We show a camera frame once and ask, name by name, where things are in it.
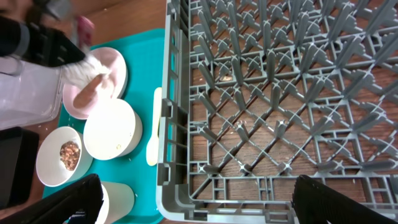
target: dish rack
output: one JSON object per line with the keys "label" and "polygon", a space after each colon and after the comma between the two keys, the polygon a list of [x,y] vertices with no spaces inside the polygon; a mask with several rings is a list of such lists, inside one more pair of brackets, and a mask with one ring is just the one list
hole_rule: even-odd
{"label": "dish rack", "polygon": [[294,223],[306,174],[398,220],[396,2],[168,0],[161,214]]}

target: plastic spoon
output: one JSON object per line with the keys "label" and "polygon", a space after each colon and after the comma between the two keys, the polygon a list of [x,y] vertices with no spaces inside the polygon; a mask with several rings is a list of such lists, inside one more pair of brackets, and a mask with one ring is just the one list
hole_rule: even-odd
{"label": "plastic spoon", "polygon": [[147,145],[147,163],[154,166],[157,163],[157,155],[159,150],[159,137],[157,130],[159,128],[160,109],[162,108],[162,88],[158,87],[154,93],[154,113],[152,116],[152,136]]}

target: white bowl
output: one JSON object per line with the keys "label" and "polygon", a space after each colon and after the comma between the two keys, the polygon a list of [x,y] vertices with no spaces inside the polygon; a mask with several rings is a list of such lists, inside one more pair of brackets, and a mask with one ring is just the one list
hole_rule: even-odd
{"label": "white bowl", "polygon": [[101,181],[104,194],[96,224],[114,223],[126,216],[134,206],[134,192],[126,184]]}
{"label": "white bowl", "polygon": [[[44,185],[57,187],[83,177],[88,171],[93,157],[82,144],[82,137],[71,127],[60,127],[44,139],[36,158],[37,176]],[[68,141],[73,141],[80,149],[80,158],[74,171],[67,170],[60,157],[61,146]]]}
{"label": "white bowl", "polygon": [[140,117],[120,99],[100,103],[89,115],[83,135],[88,153],[108,160],[129,154],[142,136]]}

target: pink bowl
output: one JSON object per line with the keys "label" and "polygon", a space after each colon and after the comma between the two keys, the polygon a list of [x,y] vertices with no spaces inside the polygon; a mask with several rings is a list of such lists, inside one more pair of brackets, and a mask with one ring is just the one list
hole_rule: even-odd
{"label": "pink bowl", "polygon": [[[105,66],[111,69],[110,78],[114,82],[115,89],[112,99],[120,98],[124,93],[127,85],[127,67],[123,56],[117,50],[110,47],[100,47],[92,50],[91,53]],[[76,119],[87,119],[90,112],[98,104],[98,99],[95,97],[85,108],[76,109],[73,106],[73,100],[79,94],[81,89],[71,85],[65,84],[63,86],[62,100],[67,112]]]}

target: bowl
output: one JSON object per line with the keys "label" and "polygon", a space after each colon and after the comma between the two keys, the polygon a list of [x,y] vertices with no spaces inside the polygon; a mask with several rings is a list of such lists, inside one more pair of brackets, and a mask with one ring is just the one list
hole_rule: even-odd
{"label": "bowl", "polygon": [[[91,51],[91,53],[112,72],[110,77],[114,82],[115,89],[112,99],[120,98],[127,85],[127,66],[123,56],[116,49],[110,47],[100,47]],[[66,83],[63,86],[62,100],[67,112],[76,119],[87,119],[91,111],[98,104],[98,98],[95,97],[85,108],[77,109],[73,106],[73,100],[81,89]]]}
{"label": "bowl", "polygon": [[[93,157],[88,154],[84,144],[83,135],[71,127],[61,127],[52,131],[40,146],[36,158],[36,171],[40,181],[49,187],[57,187],[82,178],[90,168]],[[79,161],[75,170],[67,170],[60,160],[61,146],[68,141],[76,143],[80,149]]]}
{"label": "bowl", "polygon": [[88,153],[108,160],[129,154],[140,141],[142,123],[131,106],[120,99],[103,101],[91,112],[83,135]]}

